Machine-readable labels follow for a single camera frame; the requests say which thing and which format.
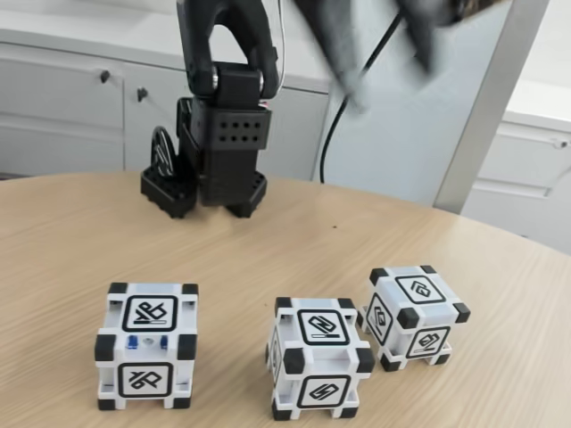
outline cube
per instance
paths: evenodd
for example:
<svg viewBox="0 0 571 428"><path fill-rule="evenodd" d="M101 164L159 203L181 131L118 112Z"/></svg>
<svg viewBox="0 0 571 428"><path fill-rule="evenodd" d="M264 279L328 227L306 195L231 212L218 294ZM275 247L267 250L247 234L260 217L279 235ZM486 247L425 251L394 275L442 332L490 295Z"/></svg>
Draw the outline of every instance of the cube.
<svg viewBox="0 0 571 428"><path fill-rule="evenodd" d="M402 370L411 359L445 364L452 353L447 342L470 310L430 266L373 269L371 299L360 309L357 324L372 333L386 372Z"/></svg>
<svg viewBox="0 0 571 428"><path fill-rule="evenodd" d="M95 341L101 410L128 399L188 408L196 355L196 284L113 283Z"/></svg>
<svg viewBox="0 0 571 428"><path fill-rule="evenodd" d="M350 299L277 298L266 346L275 420L298 419L307 409L329 409L335 418L357 414L357 387L375 366L355 328L357 315Z"/></svg>

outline black cable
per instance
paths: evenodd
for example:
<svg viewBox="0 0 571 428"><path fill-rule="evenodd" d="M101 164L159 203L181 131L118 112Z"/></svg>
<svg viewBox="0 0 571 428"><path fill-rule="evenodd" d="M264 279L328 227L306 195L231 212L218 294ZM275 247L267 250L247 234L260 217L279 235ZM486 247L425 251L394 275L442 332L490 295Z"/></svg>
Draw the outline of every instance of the black cable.
<svg viewBox="0 0 571 428"><path fill-rule="evenodd" d="M402 20L401 14L398 13L394 17L394 20L391 23L388 30L383 35L383 38L381 38L381 40L378 42L378 45L371 54L371 56L369 56L367 62L365 63L365 66L363 67L361 76L367 74L367 71L369 71L370 68L373 66L373 64L377 60L378 55L380 55L383 49L385 49L386 44L389 42L389 40L391 39L397 28L399 28L401 20ZM333 123L331 124L331 128L329 128L329 132L327 132L327 138L325 139L325 143L323 144L323 150L321 151L321 160L319 162L319 180L321 181L321 184L325 184L325 159L327 157L327 149L329 148L329 144L331 143L331 138L333 138L333 134L337 129L337 125L339 125L339 120L341 120L341 117L343 116L345 110L347 109L348 103L349 103L349 97L345 96L343 102L339 106L339 110L337 111L335 118L333 119Z"/></svg>

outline round table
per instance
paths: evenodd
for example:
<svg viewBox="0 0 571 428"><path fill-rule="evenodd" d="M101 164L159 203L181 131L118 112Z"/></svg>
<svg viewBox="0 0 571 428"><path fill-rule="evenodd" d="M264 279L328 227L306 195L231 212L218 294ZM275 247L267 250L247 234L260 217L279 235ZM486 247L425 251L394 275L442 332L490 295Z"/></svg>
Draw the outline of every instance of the round table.
<svg viewBox="0 0 571 428"><path fill-rule="evenodd" d="M201 207L173 220L123 173L3 182L0 204L4 428L288 424L272 419L264 365L275 298L361 305L372 268L416 265L432 265L472 310L452 330L448 365L377 364L355 419L308 411L289 424L571 426L571 259L538 243L409 202L278 179L251 219ZM94 343L115 281L199 284L190 409L97 409Z"/></svg>

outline cabinet handle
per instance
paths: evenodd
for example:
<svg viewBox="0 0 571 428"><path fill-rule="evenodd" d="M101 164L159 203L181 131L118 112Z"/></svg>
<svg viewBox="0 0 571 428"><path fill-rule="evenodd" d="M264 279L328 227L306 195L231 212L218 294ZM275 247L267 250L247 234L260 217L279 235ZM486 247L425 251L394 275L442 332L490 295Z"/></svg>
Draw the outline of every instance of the cabinet handle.
<svg viewBox="0 0 571 428"><path fill-rule="evenodd" d="M149 96L149 91L144 87L139 87L137 89L137 100L141 103L147 96Z"/></svg>
<svg viewBox="0 0 571 428"><path fill-rule="evenodd" d="M101 72L101 76L99 76L99 78L101 79L101 83L103 84L107 83L107 80L109 80L110 77L111 73L108 70L103 70Z"/></svg>

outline wire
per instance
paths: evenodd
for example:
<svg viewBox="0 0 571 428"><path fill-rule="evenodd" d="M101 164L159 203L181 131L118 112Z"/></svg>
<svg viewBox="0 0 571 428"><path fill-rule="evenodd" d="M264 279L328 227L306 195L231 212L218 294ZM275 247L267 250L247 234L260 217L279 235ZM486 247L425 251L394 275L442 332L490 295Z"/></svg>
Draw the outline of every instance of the wire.
<svg viewBox="0 0 571 428"><path fill-rule="evenodd" d="M393 37L397 28L399 28L401 20L402 20L401 14L398 13L394 17L394 20L389 26L388 30L385 32L381 40L378 42L377 47L375 47L375 50L373 51L371 56L369 56L367 62L363 66L361 77L364 77L367 74L367 72L370 70L370 68L377 60L378 55L380 55L383 49L385 49L386 44L389 42L389 40L391 40L391 37ZM343 116L345 110L347 109L348 103L349 103L349 96L345 96L345 98L341 102L341 105L339 106L339 110L337 111L335 118L333 119L333 123L331 124L331 128L329 128L329 132L327 132L325 143L323 144L323 150L321 151L321 160L319 162L319 181L321 181L322 185L325 184L325 159L327 157L327 150L329 149L329 144L331 143L333 134L337 129L337 125L339 125L339 121L341 120L341 117Z"/></svg>
<svg viewBox="0 0 571 428"><path fill-rule="evenodd" d="M284 24L284 7L282 0L277 0L277 10L279 12L279 26L282 33L282 75L279 77L279 87L277 93L284 87L284 80L286 80L286 25Z"/></svg>

